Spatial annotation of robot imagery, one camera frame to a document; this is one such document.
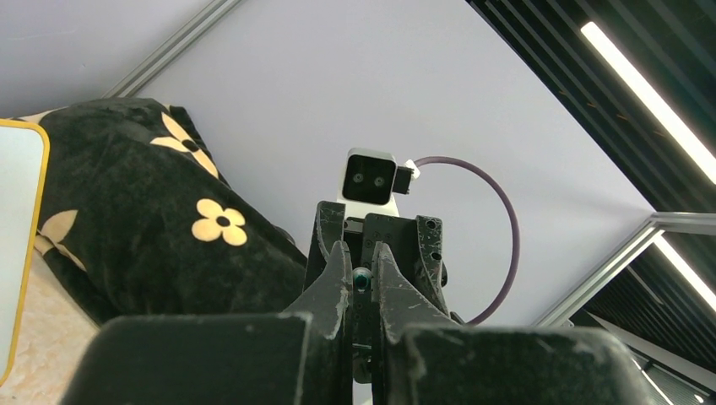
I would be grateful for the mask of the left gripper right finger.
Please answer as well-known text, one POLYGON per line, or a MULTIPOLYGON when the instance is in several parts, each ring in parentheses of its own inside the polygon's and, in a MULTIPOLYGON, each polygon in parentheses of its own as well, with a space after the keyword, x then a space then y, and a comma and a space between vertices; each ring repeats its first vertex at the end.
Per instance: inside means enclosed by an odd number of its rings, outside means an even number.
POLYGON ((415 325, 399 341, 402 404, 650 404, 627 347, 597 328, 415 325))

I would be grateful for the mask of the white marker pen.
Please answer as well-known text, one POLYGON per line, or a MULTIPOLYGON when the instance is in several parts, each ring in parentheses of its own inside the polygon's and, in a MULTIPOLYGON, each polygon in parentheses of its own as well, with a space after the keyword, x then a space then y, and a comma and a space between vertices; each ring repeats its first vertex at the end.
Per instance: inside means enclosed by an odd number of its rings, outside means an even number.
POLYGON ((353 270, 352 348, 353 378, 360 384, 372 382, 372 272, 353 270))

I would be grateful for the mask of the whiteboard with yellow frame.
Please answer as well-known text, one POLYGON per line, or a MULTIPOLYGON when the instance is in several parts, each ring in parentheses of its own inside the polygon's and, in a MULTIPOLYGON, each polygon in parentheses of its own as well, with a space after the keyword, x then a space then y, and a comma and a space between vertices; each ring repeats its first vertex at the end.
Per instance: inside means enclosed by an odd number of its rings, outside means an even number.
POLYGON ((1 382, 14 366, 50 149, 39 125, 1 120, 1 382))

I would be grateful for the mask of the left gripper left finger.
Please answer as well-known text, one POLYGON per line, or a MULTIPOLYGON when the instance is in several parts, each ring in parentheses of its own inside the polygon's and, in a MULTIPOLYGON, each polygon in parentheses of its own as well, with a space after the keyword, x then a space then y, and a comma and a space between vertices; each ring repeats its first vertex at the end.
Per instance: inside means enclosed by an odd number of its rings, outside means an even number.
POLYGON ((133 316, 105 324, 63 404, 295 404, 311 317, 133 316))

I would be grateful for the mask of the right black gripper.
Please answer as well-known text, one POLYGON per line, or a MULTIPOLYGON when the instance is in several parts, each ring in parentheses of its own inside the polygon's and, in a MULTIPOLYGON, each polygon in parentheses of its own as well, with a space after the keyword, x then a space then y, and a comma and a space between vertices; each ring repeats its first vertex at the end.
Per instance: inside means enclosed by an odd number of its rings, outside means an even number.
POLYGON ((310 244, 313 283, 286 309, 305 322, 294 403, 352 403, 352 264, 374 273, 374 403, 436 403, 440 357, 447 352, 440 334, 455 325, 442 293, 448 280, 442 221, 376 213, 346 218, 345 212, 343 203, 317 205, 310 244))

